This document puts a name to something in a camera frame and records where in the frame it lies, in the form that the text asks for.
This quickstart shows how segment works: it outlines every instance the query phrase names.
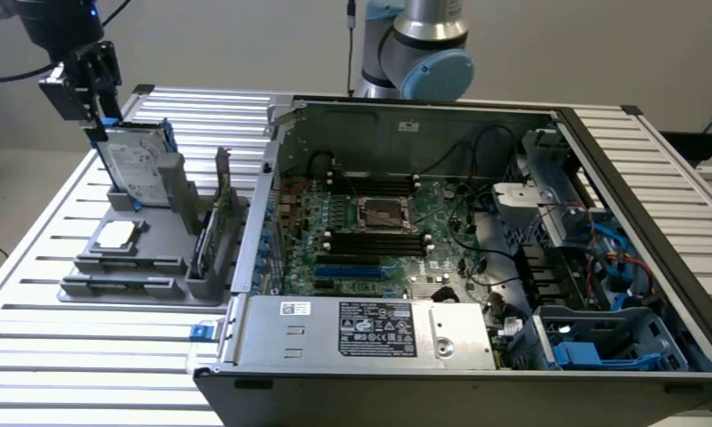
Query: warning label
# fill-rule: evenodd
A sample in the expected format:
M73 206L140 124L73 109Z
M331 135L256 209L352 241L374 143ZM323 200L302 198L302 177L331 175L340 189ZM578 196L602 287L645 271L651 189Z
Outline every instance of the warning label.
M339 322L339 351L343 356L416 357L412 304L342 302Z

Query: blue tab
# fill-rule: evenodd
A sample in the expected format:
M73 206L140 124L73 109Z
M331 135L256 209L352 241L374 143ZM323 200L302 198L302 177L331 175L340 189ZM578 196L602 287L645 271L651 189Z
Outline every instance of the blue tab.
M638 359L602 360L594 342L562 342L555 347L557 364L563 369L601 371L649 371L653 370L663 356L651 353Z
M615 298L615 303L613 304L613 307L610 311L621 311L622 310L622 304L629 299L629 294L618 294L618 298Z
M190 330L191 342L212 342L214 341L214 326L194 325Z

